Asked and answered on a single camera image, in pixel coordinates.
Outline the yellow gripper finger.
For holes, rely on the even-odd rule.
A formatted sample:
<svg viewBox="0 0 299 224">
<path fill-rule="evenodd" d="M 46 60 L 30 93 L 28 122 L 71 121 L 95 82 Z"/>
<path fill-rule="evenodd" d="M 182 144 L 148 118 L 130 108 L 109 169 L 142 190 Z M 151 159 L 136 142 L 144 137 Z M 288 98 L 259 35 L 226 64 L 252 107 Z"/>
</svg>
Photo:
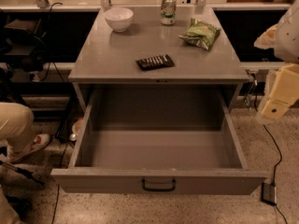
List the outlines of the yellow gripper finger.
<svg viewBox="0 0 299 224">
<path fill-rule="evenodd" d="M 272 73 L 274 81 L 261 109 L 264 119 L 278 120 L 299 99 L 299 65 L 286 63 Z"/>
</svg>

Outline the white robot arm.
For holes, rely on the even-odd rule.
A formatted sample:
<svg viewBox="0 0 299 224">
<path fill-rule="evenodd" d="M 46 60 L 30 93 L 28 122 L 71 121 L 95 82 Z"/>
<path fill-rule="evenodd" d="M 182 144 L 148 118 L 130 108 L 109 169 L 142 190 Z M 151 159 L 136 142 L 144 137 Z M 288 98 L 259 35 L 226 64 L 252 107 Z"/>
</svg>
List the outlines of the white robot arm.
<svg viewBox="0 0 299 224">
<path fill-rule="evenodd" d="M 274 55 L 285 63 L 266 77 L 256 119 L 268 124 L 280 119 L 299 100 L 299 0 L 255 40 L 254 47 L 273 49 Z"/>
</svg>

